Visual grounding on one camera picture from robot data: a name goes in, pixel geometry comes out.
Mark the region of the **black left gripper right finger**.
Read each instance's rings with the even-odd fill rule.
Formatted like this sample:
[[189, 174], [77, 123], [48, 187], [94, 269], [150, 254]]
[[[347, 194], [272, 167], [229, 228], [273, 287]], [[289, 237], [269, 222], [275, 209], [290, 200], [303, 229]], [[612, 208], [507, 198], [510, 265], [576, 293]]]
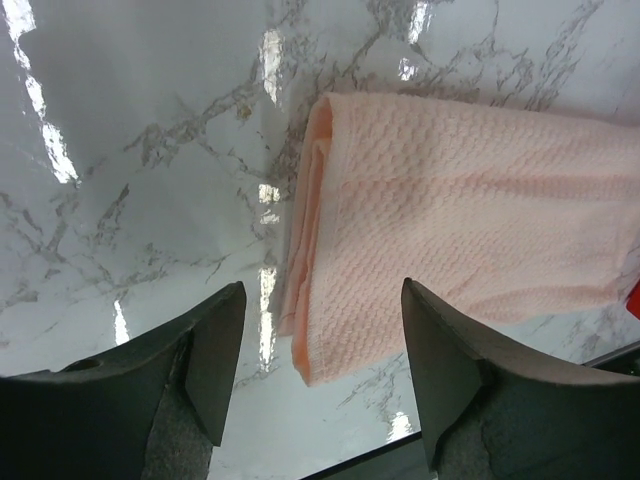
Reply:
[[428, 467], [442, 479], [635, 479], [639, 380], [567, 362], [401, 294]]

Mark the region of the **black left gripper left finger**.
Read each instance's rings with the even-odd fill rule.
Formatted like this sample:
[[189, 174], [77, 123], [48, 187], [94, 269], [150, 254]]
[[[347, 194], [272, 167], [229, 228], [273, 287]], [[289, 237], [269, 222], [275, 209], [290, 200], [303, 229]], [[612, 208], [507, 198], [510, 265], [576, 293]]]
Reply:
[[244, 330], [235, 282], [124, 344], [1, 381], [5, 479], [204, 479]]

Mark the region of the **pink waffle towel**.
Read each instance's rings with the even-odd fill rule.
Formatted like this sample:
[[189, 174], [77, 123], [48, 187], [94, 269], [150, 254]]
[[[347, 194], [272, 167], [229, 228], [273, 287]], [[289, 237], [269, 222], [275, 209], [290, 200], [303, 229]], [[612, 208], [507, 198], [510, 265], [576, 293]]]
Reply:
[[310, 110], [281, 328], [303, 381], [404, 347], [411, 277], [486, 324], [616, 302], [639, 234], [639, 130], [391, 93]]

